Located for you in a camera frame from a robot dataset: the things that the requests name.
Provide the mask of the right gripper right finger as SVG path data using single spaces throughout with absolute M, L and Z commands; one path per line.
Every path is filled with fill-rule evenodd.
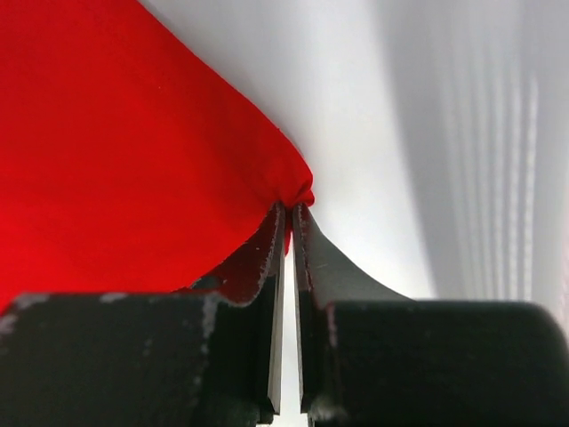
M 312 426 L 565 426 L 568 347 L 527 302 L 415 301 L 292 214 L 301 412 Z

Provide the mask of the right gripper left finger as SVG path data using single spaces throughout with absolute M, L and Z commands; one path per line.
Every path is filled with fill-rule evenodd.
M 23 294 L 1 315 L 4 426 L 257 426 L 280 411 L 285 209 L 165 294 Z

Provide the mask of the red t shirt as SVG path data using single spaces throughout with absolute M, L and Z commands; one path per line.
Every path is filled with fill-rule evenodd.
M 2 303 L 189 286 L 312 181 L 140 3 L 2 2 Z

